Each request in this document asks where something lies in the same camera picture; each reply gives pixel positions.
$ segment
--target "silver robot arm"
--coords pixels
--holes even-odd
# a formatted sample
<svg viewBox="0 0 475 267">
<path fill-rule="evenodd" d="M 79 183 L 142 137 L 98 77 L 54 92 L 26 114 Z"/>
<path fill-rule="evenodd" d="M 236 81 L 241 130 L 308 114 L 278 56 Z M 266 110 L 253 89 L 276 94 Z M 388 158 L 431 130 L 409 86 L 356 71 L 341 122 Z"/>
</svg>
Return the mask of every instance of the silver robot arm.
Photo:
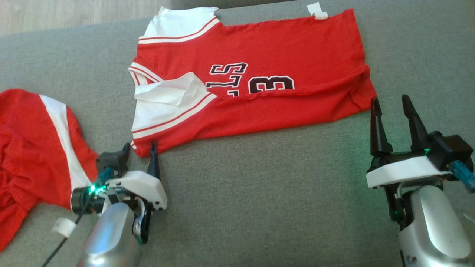
<svg viewBox="0 0 475 267">
<path fill-rule="evenodd" d="M 475 192 L 473 149 L 458 135 L 428 134 L 407 95 L 402 102 L 411 151 L 393 153 L 378 99 L 372 100 L 368 187 L 386 192 L 389 217 L 399 224 L 404 267 L 471 267 L 469 241 L 442 190 L 448 180 L 462 181 L 469 192 Z"/>
<path fill-rule="evenodd" d="M 470 243 L 454 209 L 438 187 L 410 193 L 412 223 L 398 234 L 405 267 L 471 267 Z"/>
<path fill-rule="evenodd" d="M 100 215 L 84 243 L 78 267 L 138 266 L 140 245 L 148 241 L 151 214 L 167 208 L 155 143 L 147 172 L 129 171 L 128 153 L 126 144 L 122 151 L 101 154 L 97 181 L 71 195 L 75 213 Z"/>
<path fill-rule="evenodd" d="M 107 208 L 87 237 L 77 266 L 138 266 L 141 254 L 132 233 L 134 221 L 133 211 L 124 203 Z"/>
</svg>

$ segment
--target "white tape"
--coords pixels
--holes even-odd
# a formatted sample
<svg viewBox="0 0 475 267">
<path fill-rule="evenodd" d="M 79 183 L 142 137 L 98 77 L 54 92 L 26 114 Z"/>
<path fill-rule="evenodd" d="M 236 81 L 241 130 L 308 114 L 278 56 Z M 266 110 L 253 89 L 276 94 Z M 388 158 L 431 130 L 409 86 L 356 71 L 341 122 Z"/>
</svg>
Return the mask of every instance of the white tape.
<svg viewBox="0 0 475 267">
<path fill-rule="evenodd" d="M 310 15 L 315 15 L 315 19 L 327 19 L 328 13 L 323 12 L 322 8 L 320 8 L 320 3 L 316 2 L 307 6 L 308 12 Z"/>
<path fill-rule="evenodd" d="M 51 232 L 56 232 L 62 234 L 64 237 L 68 238 L 76 228 L 76 224 L 70 219 L 59 218 L 56 220 Z"/>
</svg>

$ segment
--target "red jersey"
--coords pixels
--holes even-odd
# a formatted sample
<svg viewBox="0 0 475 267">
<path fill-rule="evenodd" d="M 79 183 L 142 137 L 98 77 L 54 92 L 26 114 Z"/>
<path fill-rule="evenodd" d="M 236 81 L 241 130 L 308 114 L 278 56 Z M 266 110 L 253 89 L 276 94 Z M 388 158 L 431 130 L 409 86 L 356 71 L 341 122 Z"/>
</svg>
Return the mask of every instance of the red jersey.
<svg viewBox="0 0 475 267">
<path fill-rule="evenodd" d="M 38 203 L 66 209 L 97 177 L 97 154 L 65 104 L 21 89 L 0 93 L 0 251 Z"/>
<path fill-rule="evenodd" d="M 162 8 L 139 38 L 133 148 L 331 122 L 376 93 L 353 10 L 224 26 L 217 8 Z"/>
</svg>

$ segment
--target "gray fabric surface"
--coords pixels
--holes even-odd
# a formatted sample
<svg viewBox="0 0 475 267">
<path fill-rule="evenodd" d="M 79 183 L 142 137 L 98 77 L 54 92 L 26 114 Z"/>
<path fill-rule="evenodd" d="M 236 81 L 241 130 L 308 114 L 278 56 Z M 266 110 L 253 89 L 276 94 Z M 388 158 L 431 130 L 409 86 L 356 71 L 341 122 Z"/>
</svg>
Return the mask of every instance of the gray fabric surface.
<svg viewBox="0 0 475 267">
<path fill-rule="evenodd" d="M 195 7 L 218 7 L 220 9 L 262 5 L 285 0 L 171 0 L 172 9 L 190 9 Z"/>
<path fill-rule="evenodd" d="M 226 25 L 307 16 L 303 0 L 219 10 Z M 329 15 L 354 8 L 383 121 L 395 151 L 408 150 L 401 95 L 428 131 L 475 145 L 475 2 L 321 1 Z M 88 144 L 116 151 L 130 141 L 133 82 L 127 67 L 148 19 L 0 38 L 0 91 L 53 97 L 78 117 Z M 365 173 L 369 112 L 335 123 L 194 141 L 160 156 L 166 211 L 151 221 L 141 266 L 400 267 L 383 190 Z M 132 157 L 131 169 L 147 161 Z M 475 196 L 460 182 L 446 194 L 475 246 Z M 40 266 L 61 238 L 58 207 L 38 205 L 1 266 Z M 86 216 L 51 262 L 74 266 L 95 218 Z"/>
</svg>

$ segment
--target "wooden floor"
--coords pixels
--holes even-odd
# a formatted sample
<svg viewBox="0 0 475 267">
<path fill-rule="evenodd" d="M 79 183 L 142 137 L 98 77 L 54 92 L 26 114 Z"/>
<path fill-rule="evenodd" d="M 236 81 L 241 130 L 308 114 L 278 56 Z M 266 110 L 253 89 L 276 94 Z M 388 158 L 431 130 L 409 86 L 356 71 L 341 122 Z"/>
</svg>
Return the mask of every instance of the wooden floor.
<svg viewBox="0 0 475 267">
<path fill-rule="evenodd" d="M 0 36 L 152 17 L 170 0 L 0 0 Z"/>
</svg>

